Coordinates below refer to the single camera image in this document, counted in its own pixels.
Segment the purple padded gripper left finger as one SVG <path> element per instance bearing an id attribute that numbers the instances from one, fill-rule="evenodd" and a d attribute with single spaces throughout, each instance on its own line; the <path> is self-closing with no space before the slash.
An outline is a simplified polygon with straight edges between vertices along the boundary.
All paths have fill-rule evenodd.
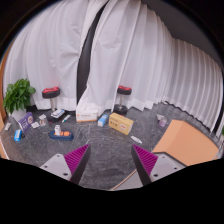
<path id="1" fill-rule="evenodd" d="M 90 154 L 91 147 L 86 144 L 65 155 L 55 154 L 41 166 L 41 169 L 74 184 L 79 184 Z"/>

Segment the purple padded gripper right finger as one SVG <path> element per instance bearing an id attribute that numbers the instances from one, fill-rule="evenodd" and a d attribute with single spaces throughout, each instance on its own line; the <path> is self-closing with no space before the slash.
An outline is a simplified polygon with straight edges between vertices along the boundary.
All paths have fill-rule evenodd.
<path id="1" fill-rule="evenodd" d="M 185 168 L 167 153 L 154 154 L 135 144 L 131 155 L 143 186 Z"/>

